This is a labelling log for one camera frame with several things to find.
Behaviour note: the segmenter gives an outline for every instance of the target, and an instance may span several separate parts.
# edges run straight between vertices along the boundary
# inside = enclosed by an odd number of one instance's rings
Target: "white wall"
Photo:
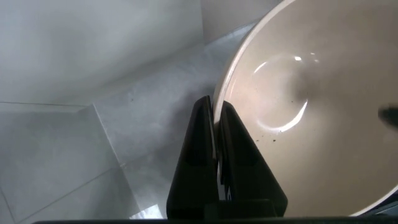
[[[211,42],[261,18],[282,0],[201,0],[203,35]]]
[[[202,38],[199,0],[0,0],[0,103],[88,105]]]

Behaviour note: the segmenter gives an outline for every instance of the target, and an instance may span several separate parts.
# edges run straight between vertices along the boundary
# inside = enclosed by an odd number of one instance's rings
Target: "white bowl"
[[[215,91],[284,190],[286,217],[359,215],[398,187],[398,1],[288,0],[249,33]]]

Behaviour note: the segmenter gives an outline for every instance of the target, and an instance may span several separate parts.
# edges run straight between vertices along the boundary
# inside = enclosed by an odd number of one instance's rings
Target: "bowl rim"
[[[226,66],[226,70],[224,71],[224,75],[220,78],[214,95],[213,95],[213,122],[214,122],[214,127],[215,131],[218,130],[218,123],[220,121],[221,117],[221,109],[223,106],[224,98],[226,91],[228,89],[229,83],[231,82],[231,78],[233,76],[233,73],[235,71],[236,66],[238,65],[243,53],[246,51],[247,47],[249,44],[252,42],[252,40],[255,38],[255,36],[260,32],[260,30],[276,15],[278,14],[281,10],[283,10],[285,7],[287,7],[289,4],[292,4],[297,0],[283,0],[281,3],[279,3],[275,8],[273,8],[271,11],[269,11],[250,31],[249,33],[243,38],[241,45],[239,46],[239,49],[236,51],[235,55],[232,57],[232,60],[229,61],[229,63]],[[381,197],[379,200],[375,201],[374,203],[368,205],[367,207],[363,208],[362,210],[355,212],[351,214],[351,217],[355,217],[361,214],[366,213],[370,209],[376,207],[379,205],[381,202],[385,201],[385,199],[389,198],[392,194],[394,194],[396,191],[398,191],[398,184],[385,196]]]

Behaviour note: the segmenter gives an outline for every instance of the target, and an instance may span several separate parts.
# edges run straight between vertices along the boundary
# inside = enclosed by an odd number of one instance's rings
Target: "gray tile floor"
[[[165,218],[192,106],[249,28],[77,113],[0,113],[0,224]]]

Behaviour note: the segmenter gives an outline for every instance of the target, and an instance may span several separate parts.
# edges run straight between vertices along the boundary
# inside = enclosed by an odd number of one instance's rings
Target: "black object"
[[[389,126],[398,129],[398,107],[388,106],[380,108],[379,118]]]
[[[233,106],[224,102],[218,148],[209,96],[193,106],[167,199],[169,219],[281,217],[287,198]],[[227,201],[219,201],[217,164]]]

